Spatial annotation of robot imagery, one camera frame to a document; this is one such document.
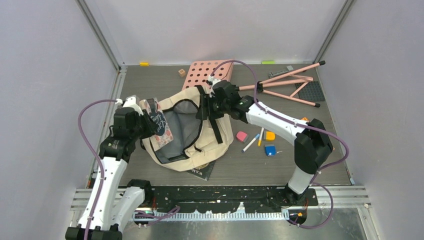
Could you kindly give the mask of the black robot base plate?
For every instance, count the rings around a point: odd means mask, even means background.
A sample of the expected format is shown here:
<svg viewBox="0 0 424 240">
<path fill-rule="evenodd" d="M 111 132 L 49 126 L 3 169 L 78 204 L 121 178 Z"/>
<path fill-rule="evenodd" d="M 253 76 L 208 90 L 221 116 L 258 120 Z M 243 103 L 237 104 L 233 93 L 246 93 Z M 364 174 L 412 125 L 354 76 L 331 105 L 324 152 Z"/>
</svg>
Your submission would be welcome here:
<svg viewBox="0 0 424 240">
<path fill-rule="evenodd" d="M 316 191 L 312 188 L 301 197 L 295 197 L 284 186 L 153 186 L 140 207 L 160 213 L 179 207 L 180 213 L 202 214 L 234 213 L 243 207 L 246 213 L 254 214 L 318 204 Z"/>
</svg>

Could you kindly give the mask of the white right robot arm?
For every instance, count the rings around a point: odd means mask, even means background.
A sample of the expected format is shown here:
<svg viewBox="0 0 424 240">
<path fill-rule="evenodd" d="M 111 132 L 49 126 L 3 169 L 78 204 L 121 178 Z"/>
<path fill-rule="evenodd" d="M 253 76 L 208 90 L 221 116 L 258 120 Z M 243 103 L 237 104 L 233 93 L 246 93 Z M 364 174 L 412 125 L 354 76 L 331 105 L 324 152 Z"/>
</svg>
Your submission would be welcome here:
<svg viewBox="0 0 424 240">
<path fill-rule="evenodd" d="M 226 80 L 207 80 L 207 91 L 200 94 L 200 109 L 196 117 L 215 120 L 230 116 L 246 124 L 275 133 L 294 147 L 296 168 L 285 186 L 285 198 L 299 205 L 322 164 L 333 151 L 333 145 L 323 123 L 296 119 L 275 111 L 254 96 L 239 95 L 238 87 Z"/>
</svg>

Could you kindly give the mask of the floral little women book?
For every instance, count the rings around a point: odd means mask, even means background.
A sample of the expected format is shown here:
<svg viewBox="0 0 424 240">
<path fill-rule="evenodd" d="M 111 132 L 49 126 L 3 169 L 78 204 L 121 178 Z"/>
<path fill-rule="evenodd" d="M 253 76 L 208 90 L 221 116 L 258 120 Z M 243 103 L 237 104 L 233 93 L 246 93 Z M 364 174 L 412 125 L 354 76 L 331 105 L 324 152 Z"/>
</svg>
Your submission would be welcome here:
<svg viewBox="0 0 424 240">
<path fill-rule="evenodd" d="M 157 125 L 154 129 L 154 135 L 149 140 L 154 151 L 160 150 L 174 140 L 162 107 L 156 97 L 143 99 L 139 105 L 142 110 L 146 110 L 149 118 Z"/>
</svg>

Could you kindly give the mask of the black moon and sixpence book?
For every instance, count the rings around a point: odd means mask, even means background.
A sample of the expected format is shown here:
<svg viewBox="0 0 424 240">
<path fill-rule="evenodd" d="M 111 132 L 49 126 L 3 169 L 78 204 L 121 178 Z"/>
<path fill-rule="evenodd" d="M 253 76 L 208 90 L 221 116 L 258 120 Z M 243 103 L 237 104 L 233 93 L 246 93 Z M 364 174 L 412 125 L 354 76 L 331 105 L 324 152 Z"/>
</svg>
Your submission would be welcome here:
<svg viewBox="0 0 424 240">
<path fill-rule="evenodd" d="M 208 181 L 214 169 L 216 161 L 203 164 L 199 167 L 187 170 L 186 172 L 204 181 Z"/>
</svg>

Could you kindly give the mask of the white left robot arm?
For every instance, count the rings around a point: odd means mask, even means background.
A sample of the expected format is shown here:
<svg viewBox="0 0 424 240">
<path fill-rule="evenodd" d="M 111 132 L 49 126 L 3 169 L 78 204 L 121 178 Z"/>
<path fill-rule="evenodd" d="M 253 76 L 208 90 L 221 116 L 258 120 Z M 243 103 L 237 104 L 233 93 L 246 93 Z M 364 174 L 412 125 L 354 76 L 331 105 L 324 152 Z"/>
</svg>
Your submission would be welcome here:
<svg viewBox="0 0 424 240">
<path fill-rule="evenodd" d="M 115 203 L 119 183 L 136 148 L 136 141 L 154 135 L 156 124 L 140 107 L 115 111 L 109 135 L 96 154 L 99 170 L 87 206 L 76 227 L 68 227 L 67 240 L 121 240 L 123 229 L 138 206 L 153 202 L 148 180 L 131 180 Z"/>
</svg>

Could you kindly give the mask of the beige canvas backpack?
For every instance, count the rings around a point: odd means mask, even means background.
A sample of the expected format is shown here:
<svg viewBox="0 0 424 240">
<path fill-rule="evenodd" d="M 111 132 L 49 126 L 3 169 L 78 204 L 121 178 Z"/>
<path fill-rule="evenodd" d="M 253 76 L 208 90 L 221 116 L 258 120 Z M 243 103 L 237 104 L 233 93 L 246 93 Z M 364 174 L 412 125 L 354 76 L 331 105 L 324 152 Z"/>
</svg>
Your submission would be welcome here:
<svg viewBox="0 0 424 240">
<path fill-rule="evenodd" d="M 228 115 L 212 120 L 196 119 L 200 95 L 206 91 L 206 86 L 196 85 L 159 101 L 173 141 L 153 150 L 150 138 L 140 140 L 140 145 L 158 165 L 185 172 L 222 157 L 233 143 Z"/>
</svg>

